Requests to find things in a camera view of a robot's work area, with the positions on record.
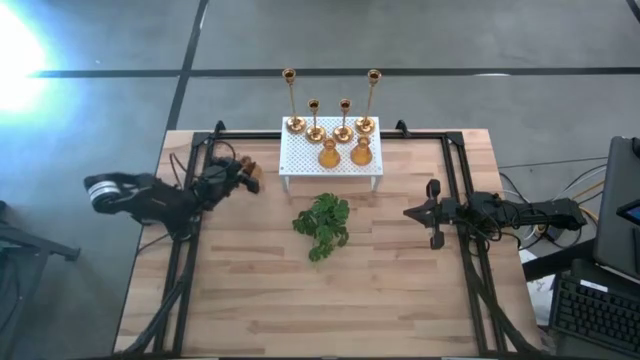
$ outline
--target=green plant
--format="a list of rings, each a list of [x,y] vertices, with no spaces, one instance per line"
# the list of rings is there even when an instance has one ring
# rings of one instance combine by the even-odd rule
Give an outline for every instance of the green plant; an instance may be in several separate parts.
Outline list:
[[[336,246],[343,247],[349,241],[345,226],[349,217],[349,203],[333,194],[324,193],[315,198],[311,209],[301,211],[293,220],[293,229],[300,234],[313,236],[313,248],[309,260],[317,262],[331,255]]]

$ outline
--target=keyboard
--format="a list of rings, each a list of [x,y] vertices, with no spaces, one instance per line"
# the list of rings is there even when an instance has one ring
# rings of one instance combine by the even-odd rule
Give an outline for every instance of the keyboard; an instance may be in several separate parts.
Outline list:
[[[640,299],[568,275],[556,284],[550,327],[640,358]]]

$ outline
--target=brass candlestick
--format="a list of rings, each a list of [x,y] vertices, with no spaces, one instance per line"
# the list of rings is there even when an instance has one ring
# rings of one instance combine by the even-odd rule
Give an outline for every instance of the brass candlestick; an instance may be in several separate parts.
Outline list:
[[[351,150],[351,161],[354,164],[364,166],[371,162],[373,153],[369,148],[371,141],[366,136],[358,137],[358,145]]]
[[[340,100],[340,110],[342,111],[342,125],[333,129],[333,137],[339,143],[348,143],[353,139],[353,129],[347,126],[347,113],[351,109],[351,100]]]
[[[324,148],[318,155],[318,162],[328,169],[338,166],[340,163],[340,154],[336,150],[336,142],[332,138],[326,138],[322,144]]]
[[[291,97],[291,110],[293,112],[293,115],[287,120],[287,130],[291,133],[299,134],[307,127],[307,122],[303,118],[298,117],[296,114],[296,104],[293,101],[293,82],[296,79],[296,71],[291,68],[284,69],[282,71],[282,77],[284,77],[284,80],[289,84],[289,96]]]
[[[376,123],[369,117],[369,109],[371,108],[371,98],[373,97],[373,87],[380,81],[382,74],[376,69],[371,69],[367,73],[369,78],[369,100],[367,101],[367,111],[364,116],[356,120],[356,131],[358,134],[370,135],[376,128]]]
[[[307,140],[310,143],[319,143],[327,136],[327,132],[322,126],[316,125],[316,115],[318,114],[318,108],[320,107],[320,101],[316,99],[309,100],[309,110],[313,114],[313,127],[307,128]]]

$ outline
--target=wooden tabletop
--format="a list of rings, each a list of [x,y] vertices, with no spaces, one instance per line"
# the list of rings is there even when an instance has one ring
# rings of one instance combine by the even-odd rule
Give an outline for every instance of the wooden tabletop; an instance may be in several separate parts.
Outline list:
[[[488,131],[462,132],[476,191],[501,192]],[[192,134],[167,133],[157,172],[165,182],[175,183],[169,154],[186,164]],[[377,193],[370,192],[368,178],[295,178],[291,197],[278,177],[279,141],[230,143],[263,168],[261,192],[241,187],[205,213],[184,356],[477,354],[455,229],[443,227],[444,248],[431,250],[430,233],[402,215],[425,201],[430,179],[440,179],[442,196],[449,196],[438,141],[383,140],[384,177]],[[455,150],[453,158],[464,191]],[[291,220],[323,192],[349,201],[351,237],[314,266],[307,258],[311,239],[294,232]],[[140,245],[165,232],[163,226],[146,228]],[[163,240],[137,257],[115,350],[131,344],[158,309],[170,249],[171,241]],[[499,303],[539,346],[515,241],[493,243],[489,257]],[[172,316],[167,347],[174,321]],[[488,320],[485,329],[494,348]]]

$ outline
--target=concrete floor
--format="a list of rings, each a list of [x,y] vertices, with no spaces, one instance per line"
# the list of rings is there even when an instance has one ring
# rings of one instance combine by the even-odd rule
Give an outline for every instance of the concrete floor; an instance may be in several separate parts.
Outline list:
[[[77,263],[52,258],[16,358],[110,352],[140,227],[95,214],[82,179],[153,172],[178,86],[178,78],[16,74],[179,70],[199,1],[0,3],[0,45],[12,46],[0,58],[0,199],[16,226],[82,247]],[[639,38],[625,0],[212,0],[193,68],[640,66]],[[286,91],[280,78],[192,78],[177,128],[220,119],[230,129],[276,129]],[[638,91],[640,75],[384,77],[373,112],[387,128],[398,119],[489,128],[503,171],[530,200],[544,200],[606,161],[580,160],[606,157],[612,136],[640,135]],[[312,96],[321,113],[337,113],[341,97],[359,112],[366,80],[301,77],[298,102]]]

